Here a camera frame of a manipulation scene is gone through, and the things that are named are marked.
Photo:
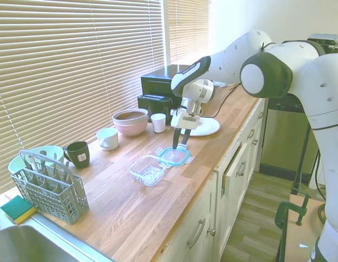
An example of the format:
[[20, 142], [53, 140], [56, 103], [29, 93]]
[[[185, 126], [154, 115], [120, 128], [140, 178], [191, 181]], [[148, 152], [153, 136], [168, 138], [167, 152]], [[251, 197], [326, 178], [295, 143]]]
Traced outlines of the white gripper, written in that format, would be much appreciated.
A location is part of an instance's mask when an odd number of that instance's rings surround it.
[[176, 149], [179, 143], [179, 137], [181, 134], [181, 129], [185, 129], [185, 133], [183, 135], [183, 139], [181, 143], [183, 145], [187, 144], [189, 139], [191, 130], [197, 128], [200, 116], [199, 115], [191, 115], [187, 112], [186, 109], [178, 108], [176, 110], [171, 110], [171, 122], [170, 125], [174, 127], [174, 136], [173, 136], [173, 149]]

